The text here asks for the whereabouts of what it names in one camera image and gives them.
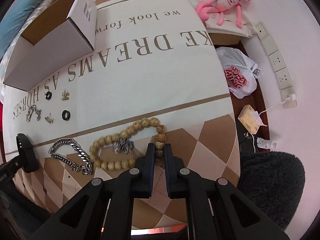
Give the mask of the white charger plug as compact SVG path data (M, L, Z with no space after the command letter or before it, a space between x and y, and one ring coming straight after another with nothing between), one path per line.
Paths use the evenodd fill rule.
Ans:
M288 101L296 101L296 94L290 94L287 98Z

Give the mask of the gold earring pair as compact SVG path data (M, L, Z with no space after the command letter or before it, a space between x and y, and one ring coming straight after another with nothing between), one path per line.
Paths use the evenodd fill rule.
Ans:
M70 95L70 93L65 89L65 90L62 92L61 100L62 100L62 101L69 100L69 95Z

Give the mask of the light blue quilt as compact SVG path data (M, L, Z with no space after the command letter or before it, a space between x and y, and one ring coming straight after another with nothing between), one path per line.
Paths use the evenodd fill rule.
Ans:
M18 0L1 21L1 58L24 22L43 0Z

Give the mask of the white canvas bag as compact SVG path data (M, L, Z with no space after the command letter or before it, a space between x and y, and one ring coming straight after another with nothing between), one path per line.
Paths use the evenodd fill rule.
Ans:
M191 5L196 8L197 4L202 1L209 0L188 0ZM207 28L209 33L215 34L229 34L241 37L252 37L257 34L256 28L253 22L249 19L249 16L245 10L245 7L249 2L241 5L242 9L242 29L236 26L236 8L232 8L224 12L224 22L221 26L217 25L217 21L220 18L219 13L209 13L209 19L206 21L204 26Z

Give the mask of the printed checkered tablecloth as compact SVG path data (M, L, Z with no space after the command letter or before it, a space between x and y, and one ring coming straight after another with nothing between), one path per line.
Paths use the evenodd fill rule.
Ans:
M225 74L188 0L95 0L95 48L31 90L5 85L7 159L16 135L31 142L39 168L18 170L15 216L33 230L93 178L109 180L170 144L202 177L237 184L239 149ZM67 90L69 100L62 101ZM52 114L49 124L44 117Z

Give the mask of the white power strip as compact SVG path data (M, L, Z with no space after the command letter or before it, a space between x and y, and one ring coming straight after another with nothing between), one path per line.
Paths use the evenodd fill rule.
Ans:
M284 102L284 108L297 107L296 101L288 101L287 98L290 94L296 94L293 83L286 67L285 61L282 57L276 42L272 35L269 33L263 22L259 22L256 26L257 36L263 46L263 49L268 57L268 60L273 69L276 81L280 90L281 99Z

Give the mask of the white cardboard box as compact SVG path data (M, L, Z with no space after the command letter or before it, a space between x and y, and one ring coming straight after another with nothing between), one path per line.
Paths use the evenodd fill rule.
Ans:
M60 67L95 48L95 0L57 0L17 39L3 83L31 90Z

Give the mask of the pink panther plush toy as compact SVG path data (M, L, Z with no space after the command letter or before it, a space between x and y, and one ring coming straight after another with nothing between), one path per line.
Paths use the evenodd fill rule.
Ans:
M224 12L236 8L236 26L242 29L242 9L241 5L250 0L209 0L197 4L195 11L203 23L208 21L209 13L219 13L220 18L217 25L221 26L224 22Z

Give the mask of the white plastic shopping bag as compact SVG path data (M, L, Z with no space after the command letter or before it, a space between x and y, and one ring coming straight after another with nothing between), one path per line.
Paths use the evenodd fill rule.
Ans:
M239 49L219 47L216 53L221 62L229 90L238 99L251 95L257 88L258 65Z

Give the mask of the black smart watch band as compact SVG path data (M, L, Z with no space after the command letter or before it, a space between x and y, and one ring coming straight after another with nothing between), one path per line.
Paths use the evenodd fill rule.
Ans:
M39 165L33 146L28 137L23 133L18 133L16 136L16 143L21 168L26 173L37 171Z

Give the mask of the dark fluffy stool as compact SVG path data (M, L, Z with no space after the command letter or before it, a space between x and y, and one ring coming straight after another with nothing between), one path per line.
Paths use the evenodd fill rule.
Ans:
M240 153L237 188L282 230L293 219L305 186L305 170L285 152Z

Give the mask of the small silver earring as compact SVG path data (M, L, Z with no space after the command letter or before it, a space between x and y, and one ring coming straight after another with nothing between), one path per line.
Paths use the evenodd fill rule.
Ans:
M44 117L45 121L48 122L49 124L52 124L54 122L54 119L52 117L52 114L50 113L48 116Z

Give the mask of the small yellow box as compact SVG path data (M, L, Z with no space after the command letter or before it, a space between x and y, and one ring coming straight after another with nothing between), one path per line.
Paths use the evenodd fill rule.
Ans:
M251 105L243 107L238 119L251 134L256 134L260 126L264 126L258 112Z

